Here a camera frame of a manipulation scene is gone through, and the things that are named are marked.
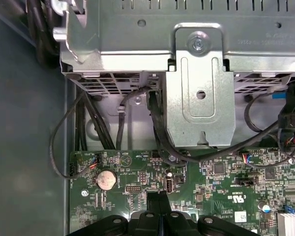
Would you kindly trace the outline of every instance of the small black connector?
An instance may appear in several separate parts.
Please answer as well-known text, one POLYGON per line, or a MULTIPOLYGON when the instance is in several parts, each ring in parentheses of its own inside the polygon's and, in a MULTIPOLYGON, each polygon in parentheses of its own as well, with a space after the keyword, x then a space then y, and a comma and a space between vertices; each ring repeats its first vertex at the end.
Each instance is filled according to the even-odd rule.
POLYGON ((295 84, 286 92, 286 104, 278 116, 280 129, 295 129, 295 84))

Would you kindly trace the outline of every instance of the metal bracket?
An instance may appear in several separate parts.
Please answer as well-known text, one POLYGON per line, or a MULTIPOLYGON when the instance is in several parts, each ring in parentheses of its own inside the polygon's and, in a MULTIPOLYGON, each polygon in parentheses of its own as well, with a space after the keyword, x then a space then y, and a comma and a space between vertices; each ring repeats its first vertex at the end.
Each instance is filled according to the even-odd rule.
POLYGON ((176 71, 166 73, 166 126, 176 147, 228 146, 235 131, 234 78, 223 67, 218 24, 175 27, 176 71))
MULTIPOLYGON (((81 12, 83 2, 75 0, 74 3, 81 12)), ((92 14, 77 15, 71 5, 66 10, 66 45, 79 63, 85 62, 91 53, 99 49, 99 14, 96 14, 99 1, 86 1, 86 9, 92 14)))

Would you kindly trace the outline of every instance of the green circuit board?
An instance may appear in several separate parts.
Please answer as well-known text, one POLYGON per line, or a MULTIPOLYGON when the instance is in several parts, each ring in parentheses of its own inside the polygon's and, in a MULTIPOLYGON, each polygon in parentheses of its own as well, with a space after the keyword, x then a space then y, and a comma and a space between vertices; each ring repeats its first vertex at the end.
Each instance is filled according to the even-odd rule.
MULTIPOLYGON (((194 150, 200 155, 212 150, 194 150)), ((272 148, 247 150, 249 161, 269 164, 285 158, 272 148)), ((277 212, 295 209, 295 163, 268 170, 246 166, 243 158, 229 154, 211 161, 173 167, 162 162, 156 151, 73 152, 70 173, 81 171, 94 159, 99 163, 82 177, 70 181, 70 232, 106 216, 130 218, 147 208, 147 193, 168 192, 172 210, 187 212, 194 221, 208 214, 247 228, 260 235, 277 235, 277 212), (116 177, 111 190, 102 190, 97 177, 109 171, 116 177), (265 213, 262 205, 270 207, 265 213)))

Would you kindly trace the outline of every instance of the screw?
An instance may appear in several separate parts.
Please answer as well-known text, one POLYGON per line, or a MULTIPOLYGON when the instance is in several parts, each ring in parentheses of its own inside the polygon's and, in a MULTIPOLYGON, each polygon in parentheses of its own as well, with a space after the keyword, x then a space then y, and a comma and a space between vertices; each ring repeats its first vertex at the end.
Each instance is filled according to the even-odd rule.
POLYGON ((211 218, 205 218, 204 221, 208 224, 212 224, 214 222, 211 218))
POLYGON ((142 101, 142 98, 141 97, 136 97, 134 99, 134 101, 136 102, 137 105, 139 105, 141 103, 141 101, 142 101))
POLYGON ((203 42, 200 38, 195 38, 192 43, 192 47, 194 50, 201 51, 203 49, 203 42))
POLYGON ((170 155, 170 156, 168 157, 168 159, 169 159, 170 161, 176 161, 176 158, 175 158, 173 155, 170 155))
POLYGON ((87 197, 88 195, 89 195, 89 192, 85 189, 85 190, 82 190, 81 191, 81 195, 83 196, 83 197, 87 197))
POLYGON ((171 213, 171 217, 173 217, 173 218, 177 218, 179 215, 178 215, 178 213, 176 213, 176 212, 173 212, 173 213, 171 213))

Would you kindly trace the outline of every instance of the silver heatsink fins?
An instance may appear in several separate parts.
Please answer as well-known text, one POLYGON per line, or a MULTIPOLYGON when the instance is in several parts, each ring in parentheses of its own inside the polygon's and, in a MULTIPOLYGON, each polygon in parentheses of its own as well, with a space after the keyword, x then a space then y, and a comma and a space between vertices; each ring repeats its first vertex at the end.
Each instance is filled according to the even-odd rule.
POLYGON ((295 236, 295 213, 277 214, 278 236, 295 236))

